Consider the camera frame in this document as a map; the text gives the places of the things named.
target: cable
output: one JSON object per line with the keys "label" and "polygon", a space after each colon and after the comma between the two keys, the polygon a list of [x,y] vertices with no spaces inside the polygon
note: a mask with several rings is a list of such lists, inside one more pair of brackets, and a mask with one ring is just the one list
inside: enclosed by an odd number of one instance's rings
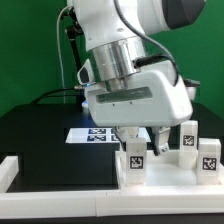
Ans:
{"label": "cable", "polygon": [[64,65],[62,61],[62,56],[61,56],[61,44],[60,44],[60,21],[61,17],[63,16],[64,12],[68,9],[72,8],[72,6],[66,6],[64,9],[61,10],[58,19],[57,19],[57,47],[58,47],[58,57],[60,61],[60,68],[61,68],[61,81],[62,81],[62,87],[65,88],[65,75],[64,75]]}
{"label": "cable", "polygon": [[141,37],[143,40],[155,45],[156,47],[158,47],[160,50],[162,50],[165,54],[167,54],[167,57],[169,58],[169,60],[172,62],[172,64],[174,65],[174,68],[176,70],[176,80],[175,80],[175,86],[179,80],[179,69],[178,66],[176,64],[176,61],[173,57],[173,55],[169,52],[169,50],[164,47],[162,44],[160,44],[159,42],[153,40],[152,38],[146,36],[145,34],[139,32],[137,29],[135,29],[124,17],[124,14],[122,13],[120,4],[119,4],[119,0],[114,0],[114,6],[116,8],[117,14],[120,17],[121,21],[133,32],[135,33],[137,36]]}
{"label": "cable", "polygon": [[63,88],[63,89],[55,89],[55,90],[51,90],[49,92],[46,92],[44,94],[42,94],[40,97],[38,97],[37,99],[33,100],[31,102],[31,104],[37,104],[42,98],[45,98],[51,94],[54,94],[54,93],[60,93],[60,92],[65,92],[65,91],[74,91],[74,87],[69,87],[69,88]]}
{"label": "cable", "polygon": [[35,104],[38,104],[41,100],[46,99],[46,98],[59,98],[59,97],[69,97],[69,96],[77,96],[76,94],[67,94],[67,95],[57,95],[57,96],[44,96],[40,98],[38,101],[36,101]]}

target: black table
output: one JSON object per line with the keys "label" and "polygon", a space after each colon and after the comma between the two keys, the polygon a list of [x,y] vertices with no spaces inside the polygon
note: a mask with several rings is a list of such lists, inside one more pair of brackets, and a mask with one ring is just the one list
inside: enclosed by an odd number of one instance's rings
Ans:
{"label": "black table", "polygon": [[[192,119],[199,136],[219,138],[224,121],[200,104]],[[76,105],[22,105],[0,118],[0,162],[18,155],[19,174],[8,192],[117,189],[115,151],[118,144],[65,144],[70,128],[96,127]],[[178,147],[178,127],[170,144]],[[0,223],[223,223],[222,214],[160,215],[103,218],[0,220]]]}

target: white cube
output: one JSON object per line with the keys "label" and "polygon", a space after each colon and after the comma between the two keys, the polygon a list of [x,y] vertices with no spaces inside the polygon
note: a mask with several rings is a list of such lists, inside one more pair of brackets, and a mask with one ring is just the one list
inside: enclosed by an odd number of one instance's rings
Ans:
{"label": "white cube", "polygon": [[129,138],[126,144],[126,185],[144,184],[147,165],[146,140]]}
{"label": "white cube", "polygon": [[195,169],[197,165],[198,122],[186,121],[180,129],[179,166]]}
{"label": "white cube", "polygon": [[198,184],[219,183],[221,143],[219,139],[199,139],[197,180]]}

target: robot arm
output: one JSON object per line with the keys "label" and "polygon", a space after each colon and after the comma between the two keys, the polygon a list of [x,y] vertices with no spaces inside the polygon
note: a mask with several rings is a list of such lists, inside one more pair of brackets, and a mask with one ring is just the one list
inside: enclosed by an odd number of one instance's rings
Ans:
{"label": "robot arm", "polygon": [[[119,4],[125,19],[150,35],[192,24],[205,0],[119,0]],[[137,137],[133,127],[152,127],[156,151],[167,151],[168,127],[192,115],[186,87],[181,77],[176,80],[173,64],[133,63],[147,58],[147,53],[142,39],[120,19],[114,0],[68,0],[68,5],[74,7],[91,55],[78,79],[80,84],[92,84],[85,88],[85,96],[95,123],[127,127],[129,131],[115,128],[123,143]]]}

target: green wall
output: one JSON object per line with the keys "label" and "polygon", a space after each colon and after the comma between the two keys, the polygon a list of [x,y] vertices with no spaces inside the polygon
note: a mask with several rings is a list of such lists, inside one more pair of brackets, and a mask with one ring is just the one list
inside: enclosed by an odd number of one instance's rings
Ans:
{"label": "green wall", "polygon": [[[1,0],[0,116],[16,105],[61,87],[56,20],[65,0]],[[180,30],[153,37],[175,56],[186,78],[201,81],[197,101],[224,118],[223,0],[207,0],[200,19]],[[62,22],[61,31],[69,19]],[[66,86],[77,83],[67,37],[61,33]],[[85,60],[84,39],[78,40]]]}

